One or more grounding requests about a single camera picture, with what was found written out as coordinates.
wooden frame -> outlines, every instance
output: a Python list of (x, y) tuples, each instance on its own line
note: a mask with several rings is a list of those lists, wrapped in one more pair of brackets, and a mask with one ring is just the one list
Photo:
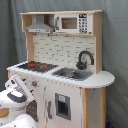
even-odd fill
[[(22, 17), (22, 30), (32, 25), (32, 15), (36, 14), (93, 14), (93, 33), (92, 34), (79, 34), (79, 33), (57, 33), (53, 34), (69, 34), (69, 35), (85, 35), (95, 37), (95, 74), (102, 71), (102, 10), (92, 11), (68, 11), (68, 12), (28, 12), (21, 13)], [(26, 33), (26, 47), (27, 47), (27, 60), (34, 61), (34, 47), (33, 47), (33, 33)], [(89, 128), (89, 89), (82, 89), (83, 96), (83, 128)], [(101, 89), (101, 128), (105, 128), (106, 121), (106, 89)]]
[(83, 93), (83, 128), (89, 128), (89, 89), (82, 89)]

door handle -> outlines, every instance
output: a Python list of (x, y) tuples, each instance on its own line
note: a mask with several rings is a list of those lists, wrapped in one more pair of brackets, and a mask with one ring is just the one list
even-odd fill
[(48, 102), (47, 111), (48, 111), (48, 118), (49, 118), (49, 119), (52, 119), (52, 115), (50, 114), (50, 107), (51, 107), (51, 101)]
[(55, 27), (56, 27), (56, 30), (59, 30), (59, 26), (57, 26), (57, 21), (59, 21), (59, 17), (56, 17), (56, 20), (55, 20)]

microwave window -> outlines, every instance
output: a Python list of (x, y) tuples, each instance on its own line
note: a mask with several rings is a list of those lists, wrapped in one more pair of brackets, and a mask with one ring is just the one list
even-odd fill
[(62, 29), (77, 29), (77, 18), (62, 18)]

microwave door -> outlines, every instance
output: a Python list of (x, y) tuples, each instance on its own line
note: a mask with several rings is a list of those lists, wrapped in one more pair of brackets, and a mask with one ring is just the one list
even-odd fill
[(56, 15), (56, 32), (79, 33), (79, 15)]

range hood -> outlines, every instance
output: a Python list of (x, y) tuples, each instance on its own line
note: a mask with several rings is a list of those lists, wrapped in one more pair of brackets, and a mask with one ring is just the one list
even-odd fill
[(44, 15), (36, 15), (36, 23), (26, 27), (25, 32), (53, 33), (53, 27), (44, 23)]

